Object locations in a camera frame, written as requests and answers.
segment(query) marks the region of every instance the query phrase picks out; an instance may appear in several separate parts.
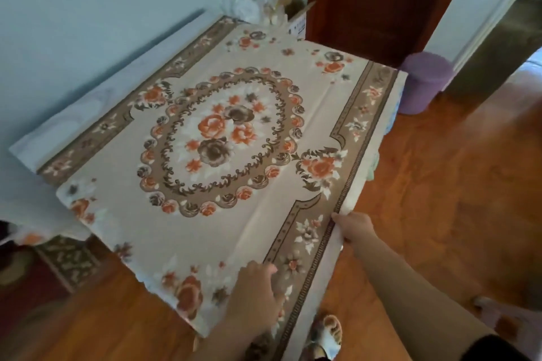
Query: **hand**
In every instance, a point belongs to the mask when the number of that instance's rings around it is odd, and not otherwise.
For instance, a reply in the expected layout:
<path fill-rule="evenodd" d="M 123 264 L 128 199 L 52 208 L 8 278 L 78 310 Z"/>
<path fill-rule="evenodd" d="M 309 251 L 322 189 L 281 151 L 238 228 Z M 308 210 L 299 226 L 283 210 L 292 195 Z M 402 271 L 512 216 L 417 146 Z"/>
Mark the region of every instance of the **hand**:
<path fill-rule="evenodd" d="M 225 319 L 247 334 L 253 334 L 254 338 L 276 323 L 284 304 L 284 294 L 274 296 L 271 290 L 271 275 L 276 272 L 271 263 L 251 261 L 239 270 L 231 292 Z"/>
<path fill-rule="evenodd" d="M 365 213 L 350 212 L 345 216 L 331 213 L 331 218 L 340 227 L 343 237 L 349 241 L 355 243 L 367 235 L 376 236 L 371 218 Z"/>

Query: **floral tablecloth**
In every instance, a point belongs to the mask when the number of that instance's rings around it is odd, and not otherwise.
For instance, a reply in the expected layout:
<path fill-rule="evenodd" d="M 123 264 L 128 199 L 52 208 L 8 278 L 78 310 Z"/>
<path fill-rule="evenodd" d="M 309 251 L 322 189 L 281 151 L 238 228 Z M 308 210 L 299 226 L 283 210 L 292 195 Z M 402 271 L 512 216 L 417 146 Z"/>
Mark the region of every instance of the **floral tablecloth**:
<path fill-rule="evenodd" d="M 396 77 L 223 17 L 39 173 L 203 335 L 239 268 L 274 262 L 279 359 Z"/>

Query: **black sleeve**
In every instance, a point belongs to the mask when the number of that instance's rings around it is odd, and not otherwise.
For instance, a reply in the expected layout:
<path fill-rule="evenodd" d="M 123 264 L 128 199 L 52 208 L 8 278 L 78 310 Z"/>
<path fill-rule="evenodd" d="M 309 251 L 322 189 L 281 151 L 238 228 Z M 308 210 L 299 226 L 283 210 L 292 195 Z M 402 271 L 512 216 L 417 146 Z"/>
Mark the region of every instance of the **black sleeve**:
<path fill-rule="evenodd" d="M 480 338 L 461 357 L 461 361 L 480 360 L 506 360 L 506 361 L 529 361 L 515 347 L 499 336 L 485 336 Z"/>

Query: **forearm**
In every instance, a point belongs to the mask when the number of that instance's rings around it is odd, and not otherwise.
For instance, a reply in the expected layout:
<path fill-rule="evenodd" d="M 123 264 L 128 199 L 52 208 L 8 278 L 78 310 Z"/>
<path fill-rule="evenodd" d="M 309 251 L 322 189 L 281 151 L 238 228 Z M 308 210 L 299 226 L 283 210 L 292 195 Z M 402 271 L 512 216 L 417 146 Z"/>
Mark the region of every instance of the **forearm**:
<path fill-rule="evenodd" d="M 493 333 L 375 234 L 366 234 L 353 247 L 413 360 L 457 361 L 477 339 Z"/>
<path fill-rule="evenodd" d="M 205 338 L 189 361 L 237 361 L 254 337 L 242 325 L 223 320 Z"/>

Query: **person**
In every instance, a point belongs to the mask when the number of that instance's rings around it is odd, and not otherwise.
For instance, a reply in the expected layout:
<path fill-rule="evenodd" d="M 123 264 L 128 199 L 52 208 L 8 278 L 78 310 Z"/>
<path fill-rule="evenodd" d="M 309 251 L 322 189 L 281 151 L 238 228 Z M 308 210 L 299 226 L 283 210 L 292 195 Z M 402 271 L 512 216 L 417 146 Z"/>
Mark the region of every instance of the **person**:
<path fill-rule="evenodd" d="M 527 360 L 512 345 L 417 274 L 375 233 L 367 214 L 333 213 L 332 219 L 352 243 L 369 281 L 382 301 L 397 335 L 414 361 Z M 203 340 L 190 361 L 235 361 L 250 343 L 275 324 L 284 302 L 274 296 L 270 263 L 254 261 L 239 271 L 226 315 Z M 327 316 L 309 334 L 303 357 L 330 360 L 340 350 L 342 327 Z"/>

